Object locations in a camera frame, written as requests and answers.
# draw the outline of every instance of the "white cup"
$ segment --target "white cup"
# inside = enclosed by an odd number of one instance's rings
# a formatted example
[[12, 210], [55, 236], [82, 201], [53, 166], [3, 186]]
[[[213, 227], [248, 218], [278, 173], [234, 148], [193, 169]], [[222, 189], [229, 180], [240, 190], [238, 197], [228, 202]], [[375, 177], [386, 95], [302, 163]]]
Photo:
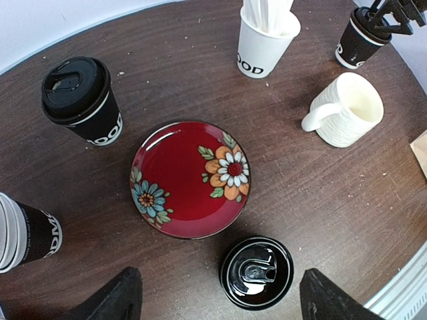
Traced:
[[261, 79], [267, 77], [279, 62], [285, 50], [301, 31], [298, 18], [289, 12], [287, 19], [289, 29], [285, 35], [269, 35], [252, 27], [240, 11], [242, 24], [238, 47], [238, 68], [248, 77]]
[[346, 72], [324, 89], [302, 120], [304, 131], [314, 131], [334, 147], [355, 143], [379, 124], [384, 106], [377, 90], [362, 76]]

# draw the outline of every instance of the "ribbed white mug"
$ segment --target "ribbed white mug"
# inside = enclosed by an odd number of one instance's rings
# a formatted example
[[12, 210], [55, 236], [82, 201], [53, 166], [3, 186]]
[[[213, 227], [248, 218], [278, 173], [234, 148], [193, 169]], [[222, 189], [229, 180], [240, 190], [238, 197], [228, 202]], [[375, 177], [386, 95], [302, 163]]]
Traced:
[[334, 147], [355, 143], [379, 124], [384, 106], [377, 90], [362, 76], [346, 72], [326, 87], [302, 120], [304, 131], [314, 131]]

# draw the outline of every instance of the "cup rim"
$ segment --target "cup rim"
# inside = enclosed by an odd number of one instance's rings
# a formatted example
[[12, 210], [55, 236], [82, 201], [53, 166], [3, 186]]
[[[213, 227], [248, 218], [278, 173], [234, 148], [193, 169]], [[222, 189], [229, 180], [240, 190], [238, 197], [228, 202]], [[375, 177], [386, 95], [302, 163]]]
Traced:
[[359, 75], [357, 73], [354, 73], [354, 72], [344, 72], [338, 78], [336, 78], [336, 81], [337, 81], [337, 93], [338, 93], [338, 97], [340, 98], [340, 101], [342, 100], [342, 96], [343, 96], [342, 91], [344, 90], [343, 87], [342, 87], [342, 85], [343, 85], [342, 82], [345, 81], [347, 78], [353, 78], [354, 80], [357, 80], [359, 83], [363, 83], [364, 87], [369, 88], [370, 94], [371, 94], [370, 98], [373, 96], [373, 98], [371, 98], [371, 100], [375, 99], [374, 105], [376, 106], [376, 109], [379, 109], [379, 114], [378, 114], [377, 118], [374, 121], [369, 121], [369, 120], [365, 120], [365, 119], [359, 117], [347, 105], [344, 105], [343, 103], [340, 103], [340, 105], [345, 110], [348, 110], [354, 118], [356, 118], [358, 121], [360, 121], [362, 123], [365, 123], [367, 125], [377, 125], [377, 124], [379, 124], [379, 122], [381, 122], [381, 120], [382, 120], [382, 118], [384, 116], [384, 104], [382, 102], [381, 96], [378, 93], [378, 91], [371, 84], [371, 82], [369, 82], [363, 76], [361, 76], [361, 75]]
[[4, 225], [5, 230], [4, 232], [0, 233], [0, 261], [3, 259], [3, 255], [6, 252], [6, 245], [7, 245], [7, 227], [6, 227], [6, 213], [3, 209], [3, 206], [0, 205], [0, 226]]
[[0, 205], [3, 207], [3, 211], [5, 213], [6, 218], [6, 228], [7, 228], [7, 238], [6, 238], [6, 248], [3, 254], [3, 257], [0, 261], [0, 273], [6, 272], [5, 269], [9, 268], [12, 264], [12, 261], [16, 255], [17, 249], [17, 222], [15, 218], [15, 214], [13, 213], [13, 208], [8, 203], [7, 198], [5, 198], [5, 194], [0, 193]]
[[8, 272], [12, 268], [18, 266], [18, 264], [22, 262], [22, 259], [25, 255], [25, 250], [27, 248], [27, 224], [25, 223], [22, 210], [14, 200], [9, 197], [7, 197], [7, 200], [13, 208], [15, 220], [17, 222], [17, 246], [16, 253], [11, 264], [6, 269], [3, 269], [3, 272]]
[[246, 20], [246, 18], [244, 17], [243, 7], [240, 9], [240, 17], [242, 18], [242, 22], [244, 22], [250, 29], [254, 30], [256, 33], [259, 33], [260, 35], [263, 35], [265, 37], [272, 38], [272, 39], [289, 39], [289, 38], [294, 38], [294, 37], [296, 37], [297, 35], [300, 34], [300, 32], [301, 32], [301, 22], [300, 22], [300, 20], [291, 11], [289, 11], [288, 15], [289, 15], [290, 19], [293, 19], [294, 22], [296, 22], [298, 24], [297, 27], [296, 27], [296, 29], [295, 29], [295, 32], [287, 34], [287, 35], [270, 35], [269, 33], [266, 33], [264, 31], [262, 31], [261, 29], [257, 29], [254, 26], [252, 26], [248, 22], [248, 20]]

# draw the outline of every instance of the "wooden table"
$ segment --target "wooden table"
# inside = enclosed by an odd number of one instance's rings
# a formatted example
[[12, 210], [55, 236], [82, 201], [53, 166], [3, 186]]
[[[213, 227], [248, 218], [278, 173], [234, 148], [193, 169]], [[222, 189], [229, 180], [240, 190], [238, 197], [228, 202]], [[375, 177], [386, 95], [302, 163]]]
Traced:
[[[427, 98], [392, 46], [356, 72], [381, 94], [384, 120], [336, 149], [300, 121], [310, 101], [347, 71], [333, 58], [348, 1], [296, 1], [302, 32], [264, 80], [236, 67], [241, 1], [156, 7], [83, 32], [0, 77], [0, 182], [10, 197], [62, 220], [64, 244], [44, 261], [0, 275], [10, 319], [52, 319], [124, 267], [143, 274], [144, 319], [301, 319], [298, 283], [318, 268], [366, 302], [427, 240], [427, 188], [409, 142], [426, 129]], [[113, 75], [125, 127], [96, 148], [49, 122], [41, 80], [59, 61], [97, 57]], [[252, 166], [246, 210], [220, 234], [166, 237], [144, 223], [129, 170], [145, 133], [173, 119], [230, 132]], [[294, 284], [271, 309], [231, 304], [218, 282], [225, 248], [244, 235], [274, 237], [291, 251]]]

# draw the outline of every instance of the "black plastic lid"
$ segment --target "black plastic lid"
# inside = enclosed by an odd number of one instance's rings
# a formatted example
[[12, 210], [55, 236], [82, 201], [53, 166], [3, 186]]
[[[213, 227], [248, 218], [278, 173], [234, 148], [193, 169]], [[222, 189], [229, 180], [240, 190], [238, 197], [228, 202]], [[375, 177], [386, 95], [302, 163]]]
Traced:
[[83, 113], [103, 90], [102, 65], [87, 57], [74, 57], [54, 68], [43, 80], [42, 100], [54, 118], [69, 118]]
[[[370, 8], [360, 7], [352, 11], [352, 14], [350, 16], [353, 18], [354, 23], [357, 25], [357, 27], [363, 30], [366, 33], [366, 35], [369, 36], [369, 38], [384, 45], [388, 44], [392, 40], [391, 33], [368, 28], [368, 19], [370, 18], [371, 14], [372, 13], [370, 12]], [[382, 18], [380, 25], [389, 25], [389, 24], [387, 20]]]
[[220, 282], [228, 299], [253, 311], [279, 302], [293, 278], [289, 251], [279, 241], [261, 236], [232, 245], [220, 266]]

